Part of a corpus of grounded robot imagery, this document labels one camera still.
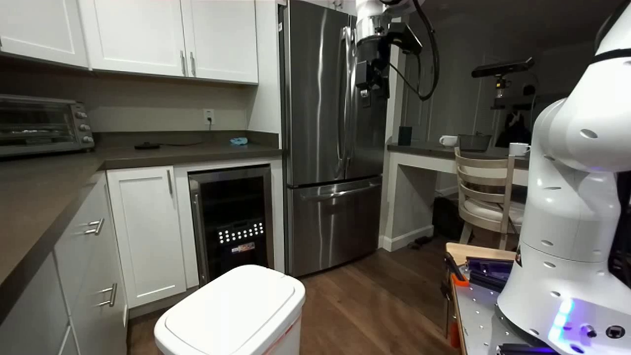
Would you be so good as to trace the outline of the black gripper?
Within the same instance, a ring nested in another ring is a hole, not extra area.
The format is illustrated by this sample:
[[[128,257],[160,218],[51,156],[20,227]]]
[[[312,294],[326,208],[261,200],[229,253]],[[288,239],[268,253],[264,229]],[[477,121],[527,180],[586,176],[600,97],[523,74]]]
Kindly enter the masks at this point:
[[[393,46],[412,56],[422,52],[422,44],[414,34],[373,36],[357,44],[355,87],[361,97],[389,97],[389,64]]]

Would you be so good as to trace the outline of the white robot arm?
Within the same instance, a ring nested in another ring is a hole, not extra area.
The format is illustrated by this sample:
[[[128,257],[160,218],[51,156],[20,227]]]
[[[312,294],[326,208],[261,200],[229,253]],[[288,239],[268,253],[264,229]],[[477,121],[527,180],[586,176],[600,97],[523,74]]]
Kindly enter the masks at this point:
[[[610,273],[631,170],[631,5],[568,97],[535,121],[519,253],[501,314],[562,355],[631,355],[631,291]]]

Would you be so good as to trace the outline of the perforated metal robot base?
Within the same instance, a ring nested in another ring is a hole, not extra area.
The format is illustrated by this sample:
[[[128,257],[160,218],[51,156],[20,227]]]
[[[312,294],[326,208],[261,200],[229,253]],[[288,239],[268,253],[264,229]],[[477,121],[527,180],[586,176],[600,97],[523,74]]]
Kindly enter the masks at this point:
[[[468,281],[468,261],[511,263],[511,251],[446,245],[446,332],[460,355],[556,355],[554,350],[513,326],[497,308],[497,291]]]

